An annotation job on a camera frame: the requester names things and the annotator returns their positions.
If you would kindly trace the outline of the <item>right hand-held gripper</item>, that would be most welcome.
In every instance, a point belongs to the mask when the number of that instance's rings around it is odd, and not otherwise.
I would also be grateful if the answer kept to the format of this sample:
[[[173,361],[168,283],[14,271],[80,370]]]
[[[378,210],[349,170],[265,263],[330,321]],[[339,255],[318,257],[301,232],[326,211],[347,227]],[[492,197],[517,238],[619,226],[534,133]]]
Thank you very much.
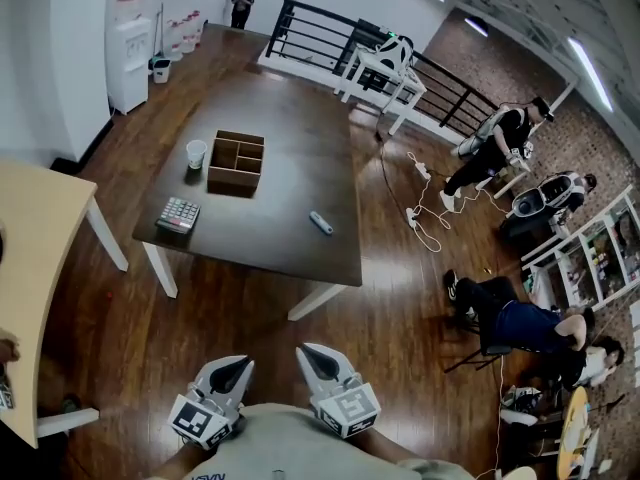
[[[370,383],[349,359],[328,346],[304,343],[296,357],[311,392],[311,407],[317,419],[342,439],[373,427],[381,406]],[[330,395],[332,389],[343,389]]]

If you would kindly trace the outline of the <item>yellow round table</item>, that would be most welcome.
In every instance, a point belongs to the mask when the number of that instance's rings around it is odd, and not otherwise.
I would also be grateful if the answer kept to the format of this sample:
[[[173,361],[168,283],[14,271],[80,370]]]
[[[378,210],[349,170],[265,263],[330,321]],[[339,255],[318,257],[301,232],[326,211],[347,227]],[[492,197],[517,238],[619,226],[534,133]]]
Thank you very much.
[[[589,402],[587,391],[578,386],[571,394],[566,409],[557,455],[557,480],[567,480],[583,448],[588,428]]]

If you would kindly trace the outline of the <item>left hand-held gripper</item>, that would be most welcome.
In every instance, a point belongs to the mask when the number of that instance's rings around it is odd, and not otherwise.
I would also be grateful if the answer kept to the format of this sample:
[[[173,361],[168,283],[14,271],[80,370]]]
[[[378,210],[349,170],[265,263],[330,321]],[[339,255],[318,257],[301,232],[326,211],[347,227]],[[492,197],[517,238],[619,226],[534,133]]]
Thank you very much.
[[[212,450],[231,436],[240,420],[238,407],[249,387],[255,363],[246,355],[226,356],[205,364],[179,394],[168,417],[182,438]]]

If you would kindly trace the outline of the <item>black metal railing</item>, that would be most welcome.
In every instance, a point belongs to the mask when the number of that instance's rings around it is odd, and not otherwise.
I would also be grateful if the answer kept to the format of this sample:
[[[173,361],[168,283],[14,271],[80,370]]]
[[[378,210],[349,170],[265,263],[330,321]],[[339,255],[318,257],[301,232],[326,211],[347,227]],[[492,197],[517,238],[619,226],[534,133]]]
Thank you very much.
[[[278,71],[334,91],[357,46],[373,49],[392,36],[399,35],[363,19],[355,21],[300,0],[284,0],[262,59]],[[404,122],[433,122],[466,136],[498,109],[479,90],[415,49],[411,65],[427,91]],[[349,99],[368,101],[382,110],[395,87],[386,77],[365,70]],[[397,118],[411,98],[412,93],[403,90],[388,112]]]

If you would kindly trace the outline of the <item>person's right forearm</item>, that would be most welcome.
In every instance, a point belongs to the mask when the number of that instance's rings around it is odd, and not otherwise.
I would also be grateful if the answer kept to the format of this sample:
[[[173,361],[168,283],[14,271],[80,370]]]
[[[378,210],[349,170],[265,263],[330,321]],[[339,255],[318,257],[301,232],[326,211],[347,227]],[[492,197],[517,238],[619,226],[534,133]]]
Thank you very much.
[[[419,455],[385,437],[375,429],[368,433],[367,441],[366,448],[368,452],[387,462],[399,463],[407,460],[421,460]]]

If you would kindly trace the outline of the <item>white shelf unit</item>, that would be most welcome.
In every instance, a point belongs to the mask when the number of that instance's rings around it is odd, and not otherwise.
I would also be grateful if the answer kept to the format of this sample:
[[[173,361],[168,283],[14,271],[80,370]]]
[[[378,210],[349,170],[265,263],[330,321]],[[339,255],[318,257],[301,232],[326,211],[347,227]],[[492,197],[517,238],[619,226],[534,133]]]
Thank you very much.
[[[522,258],[543,307],[598,311],[640,287],[640,198],[631,185],[576,231]]]

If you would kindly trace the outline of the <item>white and black device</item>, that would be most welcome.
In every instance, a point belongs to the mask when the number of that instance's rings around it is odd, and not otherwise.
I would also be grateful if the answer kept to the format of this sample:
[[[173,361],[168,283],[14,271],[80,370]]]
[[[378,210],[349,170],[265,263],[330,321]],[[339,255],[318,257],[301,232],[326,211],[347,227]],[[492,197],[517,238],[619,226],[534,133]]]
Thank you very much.
[[[406,69],[414,51],[413,41],[404,35],[392,36],[375,47],[378,60],[395,72]]]

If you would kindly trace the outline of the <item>dark brown table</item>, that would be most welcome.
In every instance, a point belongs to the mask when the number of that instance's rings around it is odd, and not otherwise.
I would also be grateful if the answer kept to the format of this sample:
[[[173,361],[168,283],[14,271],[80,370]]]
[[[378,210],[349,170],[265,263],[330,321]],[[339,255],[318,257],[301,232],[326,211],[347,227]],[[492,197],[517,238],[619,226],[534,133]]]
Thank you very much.
[[[210,193],[207,170],[216,131],[265,138],[261,179],[252,197]],[[201,169],[188,167],[186,145],[207,146]],[[189,234],[155,225],[167,200],[201,206]],[[332,227],[325,235],[309,218]],[[348,111],[330,94],[297,81],[237,73],[218,82],[188,119],[147,192],[134,238],[168,297],[178,288],[169,251],[315,283],[288,314],[297,321],[347,287],[362,283],[359,216]]]

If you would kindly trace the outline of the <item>white paper cup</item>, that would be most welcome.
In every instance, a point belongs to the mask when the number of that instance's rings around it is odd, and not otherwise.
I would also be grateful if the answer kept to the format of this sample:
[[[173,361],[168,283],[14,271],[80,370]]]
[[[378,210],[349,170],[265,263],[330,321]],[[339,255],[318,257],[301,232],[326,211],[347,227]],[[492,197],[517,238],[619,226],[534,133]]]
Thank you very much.
[[[202,168],[208,146],[202,140],[192,140],[186,145],[188,167],[193,170]]]

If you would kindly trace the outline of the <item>long ceiling strip light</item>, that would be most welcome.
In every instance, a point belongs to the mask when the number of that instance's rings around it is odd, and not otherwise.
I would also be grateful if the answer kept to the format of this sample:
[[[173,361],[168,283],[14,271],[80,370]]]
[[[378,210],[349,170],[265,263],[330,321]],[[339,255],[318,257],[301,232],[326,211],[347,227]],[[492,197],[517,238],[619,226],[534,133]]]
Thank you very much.
[[[576,39],[572,37],[567,38],[567,42],[574,51],[574,54],[578,58],[579,62],[583,66],[591,85],[593,86],[598,98],[600,99],[602,105],[609,111],[613,112],[613,105],[607,93],[607,90],[604,87],[602,80],[600,79],[591,59],[589,58],[587,52],[585,51],[583,45]]]

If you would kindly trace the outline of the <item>person's left forearm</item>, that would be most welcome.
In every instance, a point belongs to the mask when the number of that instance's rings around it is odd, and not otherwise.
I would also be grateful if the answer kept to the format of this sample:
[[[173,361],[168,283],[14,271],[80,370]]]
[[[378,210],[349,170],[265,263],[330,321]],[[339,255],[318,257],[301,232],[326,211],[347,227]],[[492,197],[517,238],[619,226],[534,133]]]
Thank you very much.
[[[207,461],[212,453],[212,450],[204,450],[193,443],[184,444],[146,480],[183,480],[196,467]]]

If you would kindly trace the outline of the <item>black folding chair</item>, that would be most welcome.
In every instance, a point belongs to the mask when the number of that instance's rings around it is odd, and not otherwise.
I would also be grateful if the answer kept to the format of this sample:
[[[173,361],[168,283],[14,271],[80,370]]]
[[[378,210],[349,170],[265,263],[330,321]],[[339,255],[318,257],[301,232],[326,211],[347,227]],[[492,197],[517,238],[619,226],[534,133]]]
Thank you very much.
[[[478,336],[479,348],[464,359],[446,368],[444,370],[445,374],[449,374],[463,365],[475,365],[476,370],[480,371],[495,361],[509,355],[512,351],[510,346],[499,343],[494,339],[492,327],[488,322],[481,322],[479,319],[470,320],[465,318],[457,322],[457,327]]]

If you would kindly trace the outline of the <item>light wooden table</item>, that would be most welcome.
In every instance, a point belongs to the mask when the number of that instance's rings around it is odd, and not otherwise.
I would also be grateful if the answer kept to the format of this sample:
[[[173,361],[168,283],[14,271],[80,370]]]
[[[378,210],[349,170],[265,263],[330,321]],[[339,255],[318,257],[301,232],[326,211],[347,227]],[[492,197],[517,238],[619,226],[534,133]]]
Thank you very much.
[[[129,264],[95,199],[95,183],[0,158],[0,336],[17,344],[7,365],[14,406],[0,421],[32,447],[41,437],[98,420],[96,409],[40,418],[38,378],[44,330],[59,275],[83,220],[116,267]]]

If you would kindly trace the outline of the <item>wooden organiser box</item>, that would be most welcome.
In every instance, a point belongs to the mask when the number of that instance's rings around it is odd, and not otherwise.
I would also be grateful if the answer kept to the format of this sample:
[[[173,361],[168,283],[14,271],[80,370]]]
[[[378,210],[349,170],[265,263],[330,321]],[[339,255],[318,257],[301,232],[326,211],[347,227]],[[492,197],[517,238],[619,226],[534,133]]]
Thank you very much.
[[[210,193],[252,197],[261,179],[265,138],[219,129],[207,170]]]

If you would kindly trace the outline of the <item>black calculator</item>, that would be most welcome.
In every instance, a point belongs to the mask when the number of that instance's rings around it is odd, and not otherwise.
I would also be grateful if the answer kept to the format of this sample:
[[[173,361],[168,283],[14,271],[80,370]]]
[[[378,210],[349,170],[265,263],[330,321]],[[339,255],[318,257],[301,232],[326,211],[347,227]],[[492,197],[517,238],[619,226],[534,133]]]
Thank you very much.
[[[165,229],[178,234],[189,234],[195,226],[199,216],[201,206],[199,204],[170,197],[160,216],[156,219],[155,225],[160,229]]]

